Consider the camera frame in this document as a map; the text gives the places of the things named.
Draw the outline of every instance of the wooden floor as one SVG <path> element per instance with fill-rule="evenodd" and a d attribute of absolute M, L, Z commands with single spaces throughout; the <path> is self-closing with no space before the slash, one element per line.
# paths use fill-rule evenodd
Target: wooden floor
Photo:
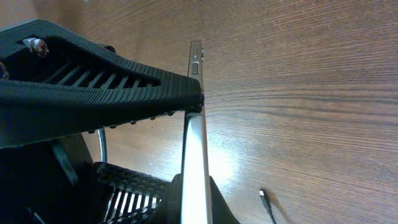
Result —
<path fill-rule="evenodd" d="M 187 74 L 205 48 L 210 175 L 241 223 L 398 223 L 398 4 L 6 1 L 1 25 L 52 20 Z M 107 129 L 110 163 L 170 180 L 183 114 Z M 95 160 L 96 134 L 84 135 Z"/>

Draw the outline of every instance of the textured black plastic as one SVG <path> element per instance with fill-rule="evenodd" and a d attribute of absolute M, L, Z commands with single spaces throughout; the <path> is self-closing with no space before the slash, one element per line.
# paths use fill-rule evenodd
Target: textured black plastic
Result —
<path fill-rule="evenodd" d="M 27 37 L 46 41 L 49 58 L 31 53 L 22 44 Z M 10 74 L 0 80 L 0 148 L 186 110 L 202 100 L 197 80 L 130 61 L 49 21 L 4 30 L 0 43 Z M 41 81 L 55 68 L 67 74 Z M 91 69 L 96 80 L 84 83 Z"/>

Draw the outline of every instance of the cable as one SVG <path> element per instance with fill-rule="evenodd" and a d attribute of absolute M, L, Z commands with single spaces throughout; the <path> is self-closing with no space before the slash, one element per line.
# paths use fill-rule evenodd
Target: cable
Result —
<path fill-rule="evenodd" d="M 272 220 L 272 223 L 277 224 L 275 221 L 275 218 L 274 218 L 274 214 L 272 214 L 271 201 L 269 200 L 269 197 L 264 189 L 260 189 L 260 198 L 261 198 L 262 204 L 264 205 L 264 207 L 266 208 L 266 210 L 269 214 L 269 217 Z"/>

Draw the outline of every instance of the bolt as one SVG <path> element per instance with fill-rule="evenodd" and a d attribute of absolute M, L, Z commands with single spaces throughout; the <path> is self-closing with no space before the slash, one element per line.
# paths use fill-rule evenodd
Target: bolt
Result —
<path fill-rule="evenodd" d="M 24 39 L 22 42 L 26 47 L 30 49 L 30 52 L 35 52 L 41 58 L 45 58 L 49 53 L 47 44 L 42 39 L 31 37 L 28 39 Z"/>
<path fill-rule="evenodd" d="M 3 80 L 7 80 L 10 78 L 10 74 L 8 74 L 7 68 L 2 62 L 0 62 L 0 77 Z"/>

